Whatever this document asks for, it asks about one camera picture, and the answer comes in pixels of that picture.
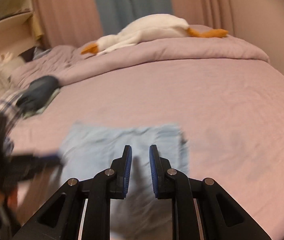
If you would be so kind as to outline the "light blue pants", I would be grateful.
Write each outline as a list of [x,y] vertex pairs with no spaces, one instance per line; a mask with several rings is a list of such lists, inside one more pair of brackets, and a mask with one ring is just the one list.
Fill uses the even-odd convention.
[[176,125],[120,129],[74,124],[59,149],[64,161],[59,184],[94,177],[121,157],[126,145],[133,157],[129,188],[124,200],[111,201],[111,239],[171,239],[171,202],[154,196],[149,148],[156,145],[171,167],[188,174],[189,150]]

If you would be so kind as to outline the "plaid cloth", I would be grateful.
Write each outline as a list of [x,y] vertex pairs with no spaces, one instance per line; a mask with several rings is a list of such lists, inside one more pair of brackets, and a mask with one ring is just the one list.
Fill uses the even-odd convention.
[[0,98],[0,115],[5,115],[7,118],[6,133],[9,134],[14,128],[16,123],[21,118],[21,110],[16,105],[17,101],[20,99],[23,90],[8,90]]

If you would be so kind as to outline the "dark folded garment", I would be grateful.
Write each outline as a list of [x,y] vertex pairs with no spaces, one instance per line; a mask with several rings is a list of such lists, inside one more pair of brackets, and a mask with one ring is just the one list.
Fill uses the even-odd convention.
[[45,106],[55,90],[60,88],[56,77],[46,75],[32,81],[17,100],[16,106],[22,113],[35,112]]

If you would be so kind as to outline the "pink bed sheet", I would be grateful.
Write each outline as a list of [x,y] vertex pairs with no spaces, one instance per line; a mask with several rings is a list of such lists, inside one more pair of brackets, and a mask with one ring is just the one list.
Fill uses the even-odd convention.
[[75,121],[108,127],[176,123],[192,178],[214,178],[272,239],[284,238],[284,76],[265,61],[200,59],[63,76],[40,116],[18,122],[17,150],[57,148]]

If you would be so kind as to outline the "pink quilt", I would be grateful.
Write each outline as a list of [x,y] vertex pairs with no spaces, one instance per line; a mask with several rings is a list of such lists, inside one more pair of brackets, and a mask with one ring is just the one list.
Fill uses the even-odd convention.
[[16,88],[28,85],[45,75],[54,76],[60,85],[98,76],[139,64],[168,60],[237,59],[269,62],[268,55],[257,46],[231,35],[225,38],[179,37],[156,39],[123,47],[103,55],[81,55],[73,46],[56,46],[47,55],[26,63],[10,75]]

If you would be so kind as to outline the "pink curtain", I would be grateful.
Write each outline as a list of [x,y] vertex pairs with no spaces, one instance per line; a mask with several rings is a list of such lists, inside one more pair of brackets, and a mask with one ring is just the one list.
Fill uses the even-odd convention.
[[[171,0],[173,14],[189,24],[226,29],[234,33],[230,0]],[[95,0],[33,0],[47,46],[76,47],[102,36]]]

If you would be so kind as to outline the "white goose plush toy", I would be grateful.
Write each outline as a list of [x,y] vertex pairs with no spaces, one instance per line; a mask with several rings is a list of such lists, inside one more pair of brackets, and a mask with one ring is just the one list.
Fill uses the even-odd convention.
[[118,34],[99,38],[82,48],[81,54],[103,55],[141,42],[165,38],[224,38],[227,35],[228,31],[224,29],[211,29],[201,33],[193,29],[183,18],[170,14],[153,14],[131,22]]

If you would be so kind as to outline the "blue curtain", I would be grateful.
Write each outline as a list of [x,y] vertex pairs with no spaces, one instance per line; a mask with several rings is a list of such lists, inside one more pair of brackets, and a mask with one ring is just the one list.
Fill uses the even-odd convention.
[[117,34],[138,18],[173,14],[171,0],[95,0],[104,35]]

